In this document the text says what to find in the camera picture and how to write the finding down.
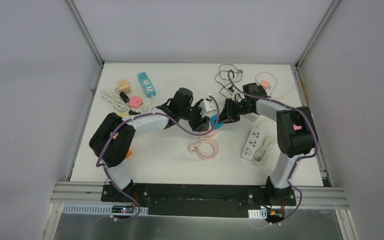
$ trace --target white table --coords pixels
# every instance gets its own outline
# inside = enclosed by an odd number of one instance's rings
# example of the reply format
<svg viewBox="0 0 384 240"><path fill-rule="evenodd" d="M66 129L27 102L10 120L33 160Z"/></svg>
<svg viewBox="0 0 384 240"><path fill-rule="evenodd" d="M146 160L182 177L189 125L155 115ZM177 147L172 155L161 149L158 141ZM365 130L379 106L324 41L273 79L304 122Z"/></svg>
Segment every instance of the white table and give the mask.
<svg viewBox="0 0 384 240"><path fill-rule="evenodd" d="M244 84L255 82L256 74L262 71L271 72L278 80L274 98L284 95L295 84L289 65L235 65L243 70L243 79L237 84L240 89ZM101 99L100 90L112 91L118 97L114 91L116 82L128 79L133 91L129 96L140 96L148 105L150 98L146 98L137 78L137 74L141 72L147 73L156 90L156 105L163 104L183 87L193 92L193 103L212 95L216 98L220 110L224 106L225 98L219 94L221 86L214 81L219 72L219 64L106 63L75 160L71 181L104 182L107 179L103 169L95 167L97 157L89 147L89 140L112 108L109 102ZM266 74L260 75L258 79L274 84L273 78ZM296 89L279 100L294 107L301 105ZM214 139L218 141L219 154L210 161L202 160L196 153L189 151L189 144L197 142L198 137L189 135L176 126L135 137L130 146L133 155L125 160L131 178L136 183L154 184L264 185L267 176L276 166L280 150L276 145L263 166L256 166L241 159L251 128L256 127L265 117L260 116L257 122L241 118L239 122L225 124L218 131ZM190 129L186 121L181 120L180 123ZM259 128L263 130L264 135L276 133L276 123L271 120L264 122ZM305 159L300 163L292 183L296 186L323 185L316 158Z"/></svg>

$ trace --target teal power strip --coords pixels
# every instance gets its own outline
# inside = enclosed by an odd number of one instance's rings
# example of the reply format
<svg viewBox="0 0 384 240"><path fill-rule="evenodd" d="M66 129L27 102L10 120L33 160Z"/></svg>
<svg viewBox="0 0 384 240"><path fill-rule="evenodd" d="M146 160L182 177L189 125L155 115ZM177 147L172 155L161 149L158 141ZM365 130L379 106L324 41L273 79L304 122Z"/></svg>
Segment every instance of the teal power strip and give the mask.
<svg viewBox="0 0 384 240"><path fill-rule="evenodd" d="M157 94L146 72L139 73L137 75L137 79L139 79L140 85L142 86L148 98L155 96Z"/></svg>

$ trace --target beige power adapter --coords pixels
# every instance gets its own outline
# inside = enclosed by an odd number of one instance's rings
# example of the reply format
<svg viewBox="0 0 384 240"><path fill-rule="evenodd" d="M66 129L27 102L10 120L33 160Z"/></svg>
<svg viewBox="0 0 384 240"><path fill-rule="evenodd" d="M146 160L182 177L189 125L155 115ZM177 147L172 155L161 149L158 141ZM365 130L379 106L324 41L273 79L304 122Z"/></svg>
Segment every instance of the beige power adapter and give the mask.
<svg viewBox="0 0 384 240"><path fill-rule="evenodd" d="M117 88L120 92L123 92L125 94L129 94L132 92L129 81L127 81L127 79L117 82Z"/></svg>

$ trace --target coiled white cable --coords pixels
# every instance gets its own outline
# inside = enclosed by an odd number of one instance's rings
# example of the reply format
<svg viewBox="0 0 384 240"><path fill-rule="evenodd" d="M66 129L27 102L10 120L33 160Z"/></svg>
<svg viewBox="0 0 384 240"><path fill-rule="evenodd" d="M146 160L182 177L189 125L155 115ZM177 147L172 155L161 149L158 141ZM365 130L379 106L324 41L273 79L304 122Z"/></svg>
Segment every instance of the coiled white cable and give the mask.
<svg viewBox="0 0 384 240"><path fill-rule="evenodd" d="M204 154L200 150L200 146L202 144L209 144L214 149L213 153L211 155ZM192 143L189 145L189 150L191 152L196 152L198 154L198 156L203 160L211 160L211 159L215 158L217 156L217 154L219 153L219 145L217 144L216 140L214 140L210 137L200 136L197 143Z"/></svg>
<svg viewBox="0 0 384 240"><path fill-rule="evenodd" d="M127 111L129 109L129 106L122 100L114 98L113 94L107 90L101 90L100 96L102 99L106 102L109 102L112 104L111 112L114 112L114 108L117 109L120 112Z"/></svg>
<svg viewBox="0 0 384 240"><path fill-rule="evenodd" d="M254 157L252 158L252 162L261 166L266 164L267 159L269 158L269 150L278 142L278 139L275 135L269 134L264 138L262 143L262 147L260 150L254 153Z"/></svg>
<svg viewBox="0 0 384 240"><path fill-rule="evenodd" d="M151 112L152 110L154 110L157 107L156 105L153 105L153 103L154 103L154 96L151 96L151 104L149 106L141 105L139 107L139 112L141 114Z"/></svg>

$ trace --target white wall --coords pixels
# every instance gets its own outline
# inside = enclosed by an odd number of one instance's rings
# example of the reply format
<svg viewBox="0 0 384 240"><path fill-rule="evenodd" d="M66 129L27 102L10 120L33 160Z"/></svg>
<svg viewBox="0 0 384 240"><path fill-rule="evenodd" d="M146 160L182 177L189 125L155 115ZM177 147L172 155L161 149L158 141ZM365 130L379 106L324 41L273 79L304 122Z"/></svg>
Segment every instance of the white wall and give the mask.
<svg viewBox="0 0 384 240"><path fill-rule="evenodd" d="M332 0L75 0L105 61L295 63Z"/></svg>
<svg viewBox="0 0 384 240"><path fill-rule="evenodd" d="M0 240L39 236L98 70L63 0L0 0Z"/></svg>
<svg viewBox="0 0 384 240"><path fill-rule="evenodd" d="M384 239L384 1L343 1L301 69L360 239Z"/></svg>

